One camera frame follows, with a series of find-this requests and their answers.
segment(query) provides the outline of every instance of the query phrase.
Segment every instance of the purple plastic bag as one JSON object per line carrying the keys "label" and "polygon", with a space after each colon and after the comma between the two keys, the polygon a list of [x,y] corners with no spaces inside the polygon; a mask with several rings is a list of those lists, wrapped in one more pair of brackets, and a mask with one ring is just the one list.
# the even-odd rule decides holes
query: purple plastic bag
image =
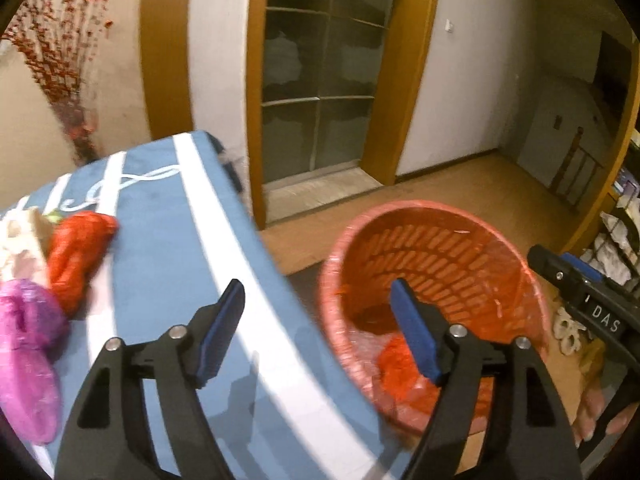
{"label": "purple plastic bag", "polygon": [[0,284],[0,409],[23,440],[51,442],[60,424],[60,393],[45,350],[68,322],[56,298],[30,280]]}

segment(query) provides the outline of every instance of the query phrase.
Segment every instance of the white stripe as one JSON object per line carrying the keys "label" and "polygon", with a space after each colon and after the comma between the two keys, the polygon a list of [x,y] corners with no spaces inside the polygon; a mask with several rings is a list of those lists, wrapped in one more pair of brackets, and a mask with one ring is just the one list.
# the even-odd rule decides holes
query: white stripe
{"label": "white stripe", "polygon": [[30,195],[27,196],[23,196],[18,203],[15,205],[15,210],[16,211],[21,211],[22,209],[24,209],[24,206],[27,205],[27,202],[29,201],[29,197]]}
{"label": "white stripe", "polygon": [[31,449],[33,449],[33,454],[36,456],[36,462],[38,462],[46,474],[53,478],[53,462],[51,461],[47,448],[33,444]]}
{"label": "white stripe", "polygon": [[60,201],[62,200],[62,194],[65,192],[66,184],[68,184],[70,178],[71,173],[67,173],[56,180],[51,193],[49,193],[47,203],[42,210],[44,214],[51,213],[54,209],[58,208]]}
{"label": "white stripe", "polygon": [[[246,291],[237,334],[258,353],[260,380],[289,427],[328,478],[360,480],[376,458],[306,367],[258,283],[211,185],[190,134],[174,136],[184,190],[219,290],[232,278]],[[393,478],[387,474],[384,478]]]}
{"label": "white stripe", "polygon": [[[104,169],[100,199],[95,208],[97,213],[116,216],[120,180],[124,167],[125,152],[118,152],[109,157]],[[107,339],[116,335],[116,320],[113,311],[113,290],[111,288],[111,267],[113,256],[107,253],[100,269],[91,280],[91,298],[86,316],[86,335],[89,348],[89,362],[98,357]]]}

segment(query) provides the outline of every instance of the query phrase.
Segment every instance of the orange plastic basket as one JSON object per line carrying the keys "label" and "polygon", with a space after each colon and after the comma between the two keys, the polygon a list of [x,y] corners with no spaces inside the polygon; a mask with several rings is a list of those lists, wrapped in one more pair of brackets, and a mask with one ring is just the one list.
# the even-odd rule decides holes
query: orange plastic basket
{"label": "orange plastic basket", "polygon": [[[356,218],[322,267],[322,323],[344,370],[377,409],[421,433],[439,390],[416,382],[403,402],[382,386],[378,356],[398,333],[388,304],[404,278],[417,297],[477,336],[511,342],[526,335],[546,360],[550,319],[526,261],[496,229],[460,209],[413,200]],[[492,380],[483,379],[471,433],[486,428]]]}

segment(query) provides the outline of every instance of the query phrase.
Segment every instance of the red berry branch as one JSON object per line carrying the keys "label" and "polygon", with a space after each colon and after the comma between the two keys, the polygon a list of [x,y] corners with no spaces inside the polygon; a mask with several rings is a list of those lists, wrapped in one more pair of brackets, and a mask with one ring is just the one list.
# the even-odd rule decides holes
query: red berry branch
{"label": "red berry branch", "polygon": [[24,0],[2,34],[24,55],[36,83],[60,120],[78,166],[99,157],[86,120],[92,65],[107,26],[109,0]]}

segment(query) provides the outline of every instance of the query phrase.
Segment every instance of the baseboard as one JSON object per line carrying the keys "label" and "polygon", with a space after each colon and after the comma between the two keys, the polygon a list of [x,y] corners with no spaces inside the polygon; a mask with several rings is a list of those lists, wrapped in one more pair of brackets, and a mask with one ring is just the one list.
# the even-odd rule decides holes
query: baseboard
{"label": "baseboard", "polygon": [[418,178],[419,176],[425,176],[430,173],[435,173],[436,171],[446,170],[447,168],[450,168],[451,166],[455,166],[456,164],[461,164],[462,162],[467,162],[468,160],[473,160],[481,156],[491,155],[492,153],[496,153],[498,151],[499,151],[499,148],[493,148],[492,150],[486,150],[485,152],[472,153],[471,155],[461,156],[460,158],[455,158],[453,160],[449,160],[441,164],[436,164],[435,166],[423,168],[422,170],[412,171],[411,173],[398,175],[396,176],[396,184],[400,184],[401,182],[406,182],[407,180]]}

